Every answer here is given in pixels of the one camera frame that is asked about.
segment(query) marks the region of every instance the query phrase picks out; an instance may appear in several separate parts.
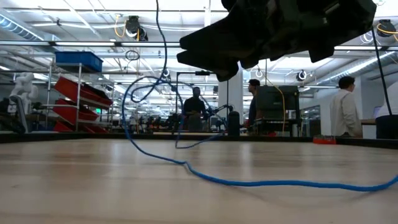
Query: metal shelving rack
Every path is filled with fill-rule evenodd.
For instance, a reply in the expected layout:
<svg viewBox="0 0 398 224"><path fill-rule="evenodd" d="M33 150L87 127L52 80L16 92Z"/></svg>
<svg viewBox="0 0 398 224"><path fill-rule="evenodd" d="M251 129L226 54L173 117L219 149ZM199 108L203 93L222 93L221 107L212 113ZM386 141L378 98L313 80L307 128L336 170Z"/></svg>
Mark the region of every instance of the metal shelving rack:
<svg viewBox="0 0 398 224"><path fill-rule="evenodd" d="M78 91L77 91L77 99L76 99L76 106L74 105L50 105L50 92L51 92L51 78L52 78L52 72L53 72L53 67L59 67L59 66L63 66L63 67L71 67L71 68L77 68L78 69ZM111 120L112 120L112 115L113 115L113 106L109 106L103 103L99 103L93 100L89 100L87 98L83 98L80 96L80 91L81 91L81 76L82 76L82 71L83 69L89 73L96 73L98 74L98 72L92 71L90 70L88 67L85 67L82 63L79 64L69 64L69 63L54 63L54 61L52 62L51 66L50 66L50 71L49 71L49 84L47 86L47 104L43 105L46 106L46 119L45 119L45 127L47 128L47 124L48 124L48 117L49 117L49 112L50 112L50 108L54 108L54 107L71 107L71 108L76 108L76 123L75 123L75 131L77 132L79 130L79 123L86 123L86 124L95 124L98 126L111 126L111 123L109 122L98 122L98 121L87 121L87 120L82 120L79 119L79 109L80 109L80 101L85 101L85 102L89 102L92 105L97 105L101 108L101 110L103 108L107 108L108 110L110 110L111 113ZM109 82L112 84L112 96L111 96L111 101L113 101L113 90L114 90L114 83L113 82ZM59 115L60 118L62 118L64 121L68 122L71 124L71 122L67 121L65 118L63 118L62 116Z"/></svg>

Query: dark shirt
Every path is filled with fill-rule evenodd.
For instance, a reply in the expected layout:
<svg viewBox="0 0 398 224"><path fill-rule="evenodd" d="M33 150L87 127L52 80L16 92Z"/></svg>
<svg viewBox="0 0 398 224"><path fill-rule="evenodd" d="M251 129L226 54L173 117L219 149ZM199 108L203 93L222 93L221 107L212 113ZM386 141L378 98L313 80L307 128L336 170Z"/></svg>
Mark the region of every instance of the dark shirt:
<svg viewBox="0 0 398 224"><path fill-rule="evenodd" d="M249 108L249 125L254 124L254 120L256 119L256 97L254 96L253 99L251 100L250 103L250 108Z"/></svg>
<svg viewBox="0 0 398 224"><path fill-rule="evenodd" d="M198 113L203 113L205 110L205 103L196 97L191 97L184 102L184 115L186 113L196 111Z"/></svg>

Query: blue bin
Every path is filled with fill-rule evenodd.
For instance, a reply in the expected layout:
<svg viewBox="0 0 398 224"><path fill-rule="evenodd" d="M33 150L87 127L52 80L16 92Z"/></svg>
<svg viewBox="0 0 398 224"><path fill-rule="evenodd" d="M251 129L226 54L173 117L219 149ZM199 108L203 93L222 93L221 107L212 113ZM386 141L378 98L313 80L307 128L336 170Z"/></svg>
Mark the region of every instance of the blue bin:
<svg viewBox="0 0 398 224"><path fill-rule="evenodd" d="M56 52L55 61L58 67L69 72L78 72L79 63L82 72L102 72L102 60L92 52Z"/></svg>

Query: white pillar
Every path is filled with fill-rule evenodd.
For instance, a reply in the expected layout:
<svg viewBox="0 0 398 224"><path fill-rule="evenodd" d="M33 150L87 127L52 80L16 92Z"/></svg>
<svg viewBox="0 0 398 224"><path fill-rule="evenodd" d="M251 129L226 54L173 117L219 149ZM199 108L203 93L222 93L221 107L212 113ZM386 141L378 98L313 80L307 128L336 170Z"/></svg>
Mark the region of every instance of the white pillar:
<svg viewBox="0 0 398 224"><path fill-rule="evenodd" d="M240 115L241 123L243 122L243 72L239 69L238 73L228 82L220 82L218 84L218 106L227 104L227 85L229 85L228 104L234 106L234 111ZM227 110L224 109L218 114L226 118Z"/></svg>

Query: blue cable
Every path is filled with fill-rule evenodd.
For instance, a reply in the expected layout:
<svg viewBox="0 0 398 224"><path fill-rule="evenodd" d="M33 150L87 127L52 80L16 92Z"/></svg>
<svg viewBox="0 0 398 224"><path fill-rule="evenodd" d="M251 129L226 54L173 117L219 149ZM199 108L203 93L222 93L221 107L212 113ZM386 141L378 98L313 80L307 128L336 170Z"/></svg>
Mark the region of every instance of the blue cable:
<svg viewBox="0 0 398 224"><path fill-rule="evenodd" d="M165 37L164 37L164 35L162 33L162 30L160 29L160 25L159 25L159 3L158 3L158 0L156 0L156 5L157 5L156 23L157 23L157 27L159 29L159 32L160 32L160 34L163 37L163 41L165 43L165 49L166 49L165 64L164 64L164 69L163 69L163 71L164 71L165 68L166 68L166 64L167 64L167 46L166 46ZM212 177L212 176L209 176L209 175L206 175L206 174L202 174L201 172L196 171L191 166L191 164L188 161L178 161L178 160L175 160L175 159L162 157L162 156L158 156L158 155L146 152L143 149L141 149L138 146L138 144L134 142L134 140L132 140L132 138L131 138L131 136L129 134L128 128L127 128L126 115L124 114L124 104L126 102L126 98L128 96L129 90L131 89L131 87L135 83L139 82L143 78L146 78L146 77L142 77L140 79L137 79L132 84L130 84L129 87L127 88L124 96L123 96L123 100L122 100L122 123L123 123L123 126L124 126L124 132L126 134L127 139L141 153L143 153L143 154L145 154L147 156L151 156L151 157L157 158L157 159L162 159L162 160L165 160L165 161L174 162L174 163L176 163L178 165L187 166L188 170L192 174L194 174L194 175L196 175L196 176L198 176L198 177L200 177L202 179L205 179L205 180L217 183L217 184L223 184L223 185L228 185L228 186L238 186L238 187L261 187L261 186L289 185L289 186L317 187L317 188L326 188L326 189L345 189L345 190L353 190L353 191L358 191L358 192L375 192L375 191L379 191L379 190L385 190L385 189L389 188L390 186L392 186L392 185L394 185L395 183L398 182L398 175L396 175L395 178L393 178L392 180L386 182L385 184L380 184L380 185L375 185L375 186L357 186L357 185L340 184L340 183L320 183L320 182L311 182L311 181L304 181L304 180L262 180L262 181L247 181L247 182L245 182L245 181L224 180L224 179L219 179L217 177ZM151 87L151 89L148 92L148 94L146 94L146 96L144 96L139 101L134 101L132 99L133 102L139 103L142 100L146 99L147 96L153 91L153 89L157 85L159 85L160 83L168 83L170 86L172 86L171 82L166 82L166 81L162 80L161 76L160 76L160 78L156 78L156 79L157 79L157 81L154 84L146 86L146 88L147 87ZM180 94L178 93L178 90L176 90L176 94L177 94L177 96L178 96L178 98L180 100L180 103L182 105L182 99L181 99ZM209 141L210 139L214 139L215 137L217 137L217 136L212 136L211 138L207 139L206 141ZM196 143L196 144L194 144L192 146L185 146L185 147L179 147L179 148L186 149L186 148L189 148L189 147L197 146L198 144L203 143L203 142L205 142L205 141L200 141L200 142L198 142L198 143Z"/></svg>

